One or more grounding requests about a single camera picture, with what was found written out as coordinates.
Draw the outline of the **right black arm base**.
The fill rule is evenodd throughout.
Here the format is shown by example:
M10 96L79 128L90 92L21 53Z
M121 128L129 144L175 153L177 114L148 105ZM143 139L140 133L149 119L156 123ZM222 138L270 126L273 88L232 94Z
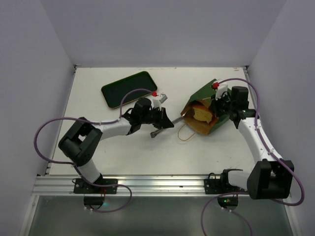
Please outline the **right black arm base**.
M234 171L234 169L225 169L219 175L209 173L208 177L203 180L205 194L210 195L235 192L237 187L228 183L228 173L230 171Z

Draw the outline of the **yellow round fake bread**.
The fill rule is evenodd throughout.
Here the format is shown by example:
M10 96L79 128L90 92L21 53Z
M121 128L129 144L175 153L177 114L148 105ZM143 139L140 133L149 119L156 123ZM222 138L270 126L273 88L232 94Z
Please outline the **yellow round fake bread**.
M193 118L200 122L210 123L212 120L212 113L207 107L202 104L192 105Z

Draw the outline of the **metal tongs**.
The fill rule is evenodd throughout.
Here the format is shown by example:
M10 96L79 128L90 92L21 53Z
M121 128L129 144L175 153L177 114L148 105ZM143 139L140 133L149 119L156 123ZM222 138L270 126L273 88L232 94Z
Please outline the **metal tongs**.
M185 112L183 115L180 115L180 117L178 117L178 118L176 118L176 119L174 119L174 120L172 121L173 125L176 125L176 124L178 124L178 123L180 123L180 122L184 122L184 118L185 118L185 117L188 117L188 116L191 115L191 114L192 114L192 111L187 111L187 112ZM158 134L160 134L160 133L163 132L164 130L165 130L164 128L160 128L160 129L157 129L157 130L151 132L151 133L150 133L151 138L155 138Z

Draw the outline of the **green brown paper bag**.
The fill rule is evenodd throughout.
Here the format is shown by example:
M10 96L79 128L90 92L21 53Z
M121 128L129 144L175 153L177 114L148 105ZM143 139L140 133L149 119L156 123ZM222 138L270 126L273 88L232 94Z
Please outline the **green brown paper bag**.
M238 127L249 108L247 87L233 86L216 99L216 82L212 80L191 95L181 111L185 125L196 134L209 135L228 120Z

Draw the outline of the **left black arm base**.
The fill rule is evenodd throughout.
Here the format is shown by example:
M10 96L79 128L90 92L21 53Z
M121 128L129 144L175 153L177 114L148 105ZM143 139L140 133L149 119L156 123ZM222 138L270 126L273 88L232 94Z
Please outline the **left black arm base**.
M76 178L74 183L74 194L116 194L118 180L115 178L98 179L94 184L87 183L82 178Z

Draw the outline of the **orange fake bread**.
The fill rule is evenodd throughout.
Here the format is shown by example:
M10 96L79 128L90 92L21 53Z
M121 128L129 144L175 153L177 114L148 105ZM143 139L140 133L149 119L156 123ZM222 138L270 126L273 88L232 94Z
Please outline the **orange fake bread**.
M212 116L212 120L209 123L211 126L215 125L218 122L219 118L216 116Z

